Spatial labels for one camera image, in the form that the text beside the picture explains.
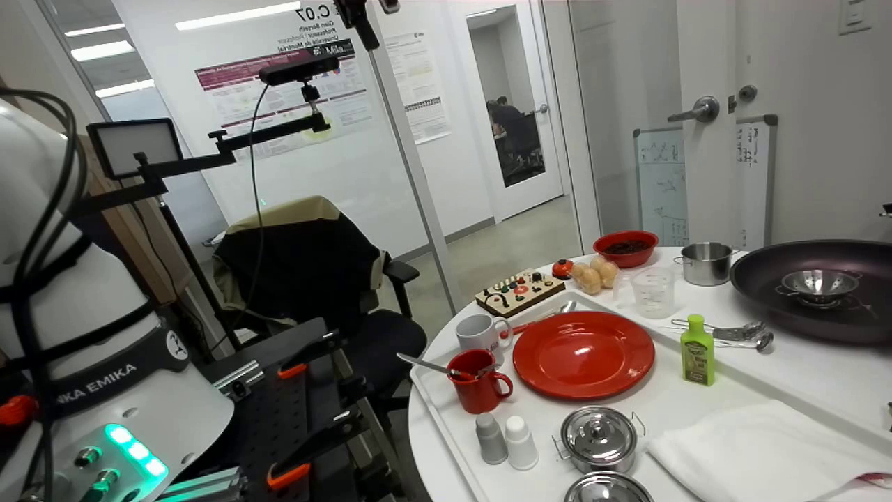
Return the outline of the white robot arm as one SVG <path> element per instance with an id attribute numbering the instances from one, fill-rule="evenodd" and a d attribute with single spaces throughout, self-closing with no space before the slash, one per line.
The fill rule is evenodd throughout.
<path id="1" fill-rule="evenodd" d="M 76 138 L 76 112 L 55 95 L 42 88 L 0 88 L 0 98 L 30 99 L 55 116 L 58 131 L 23 113 L 23 119 L 45 131 L 48 148 L 39 148 L 32 168 L 14 148 L 3 150 L 3 204 L 20 225 L 20 250 L 14 253 L 10 282 L 3 286 L 3 300 L 10 307 L 14 335 L 23 348 L 7 371 L 51 371 L 55 363 L 99 348 L 108 341 L 133 335 L 123 352 L 99 355 L 99 364 L 118 363 L 158 364 L 182 371 L 189 364 L 189 352 L 177 335 L 158 318 L 157 300 L 127 258 L 102 244 L 84 221 L 97 221 L 102 210 L 137 200 L 137 191 L 111 194 L 87 191 L 87 152 Z M 76 307 L 63 303 L 55 321 L 62 341 L 45 345 L 48 328 L 35 325 L 32 310 L 51 293 L 69 293 L 87 300 L 90 311 L 111 307 L 124 289 L 133 289 L 133 307 L 111 316 L 92 328 L 72 328 Z"/>

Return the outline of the robot base with green lights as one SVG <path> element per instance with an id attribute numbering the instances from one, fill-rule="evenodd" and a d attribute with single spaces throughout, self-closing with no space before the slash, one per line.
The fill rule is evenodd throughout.
<path id="1" fill-rule="evenodd" d="M 0 502 L 158 502 L 226 431 L 233 403 L 172 328 L 77 371 L 58 392 L 52 465 L 32 424 L 3 463 Z"/>

